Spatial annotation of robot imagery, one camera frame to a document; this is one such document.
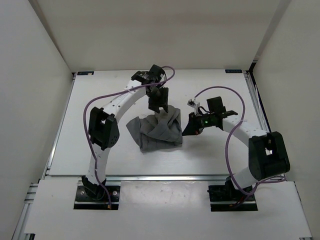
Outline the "grey pleated skirt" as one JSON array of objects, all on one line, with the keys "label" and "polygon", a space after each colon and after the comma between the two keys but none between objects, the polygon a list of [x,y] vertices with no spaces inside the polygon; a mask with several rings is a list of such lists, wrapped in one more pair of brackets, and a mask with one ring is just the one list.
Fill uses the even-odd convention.
[{"label": "grey pleated skirt", "polygon": [[162,109],[144,118],[135,117],[126,128],[142,153],[174,149],[183,144],[181,110],[172,105],[168,111]]}]

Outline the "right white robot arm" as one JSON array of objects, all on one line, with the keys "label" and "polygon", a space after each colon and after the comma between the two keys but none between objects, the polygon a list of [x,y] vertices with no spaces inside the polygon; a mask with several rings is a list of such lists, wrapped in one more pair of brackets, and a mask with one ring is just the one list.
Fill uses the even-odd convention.
[{"label": "right white robot arm", "polygon": [[290,171],[285,142],[279,132],[267,132],[245,122],[237,112],[226,110],[220,96],[207,100],[208,111],[202,111],[194,99],[187,104],[193,112],[188,115],[183,136],[197,136],[205,128],[216,127],[228,133],[228,140],[234,136],[248,148],[248,166],[230,173],[226,180],[224,193],[230,200],[238,199],[247,187]]}]

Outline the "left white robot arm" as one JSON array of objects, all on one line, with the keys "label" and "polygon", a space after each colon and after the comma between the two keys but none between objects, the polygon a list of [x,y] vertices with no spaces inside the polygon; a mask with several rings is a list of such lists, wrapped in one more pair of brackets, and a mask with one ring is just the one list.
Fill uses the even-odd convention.
[{"label": "left white robot arm", "polygon": [[148,71],[134,73],[123,91],[95,97],[86,104],[82,120],[91,159],[81,180],[91,199],[110,197],[105,171],[109,152],[120,138],[120,119],[144,96],[148,97],[149,110],[167,112],[169,89],[164,84],[168,80],[165,68],[154,64]]}]

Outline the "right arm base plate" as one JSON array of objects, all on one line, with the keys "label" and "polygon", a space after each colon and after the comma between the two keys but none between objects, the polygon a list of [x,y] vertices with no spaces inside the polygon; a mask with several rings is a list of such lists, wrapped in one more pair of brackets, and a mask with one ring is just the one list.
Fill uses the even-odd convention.
[{"label": "right arm base plate", "polygon": [[235,189],[230,178],[223,185],[209,185],[207,192],[211,212],[258,211],[255,195],[246,195]]}]

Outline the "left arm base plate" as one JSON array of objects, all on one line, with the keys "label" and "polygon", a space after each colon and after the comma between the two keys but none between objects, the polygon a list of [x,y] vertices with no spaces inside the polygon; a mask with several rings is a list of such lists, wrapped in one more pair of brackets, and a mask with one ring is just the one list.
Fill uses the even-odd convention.
[{"label": "left arm base plate", "polygon": [[74,210],[106,210],[116,211],[120,205],[121,186],[106,185],[110,198],[100,186],[97,191],[90,191],[81,181],[77,183],[73,209]]}]

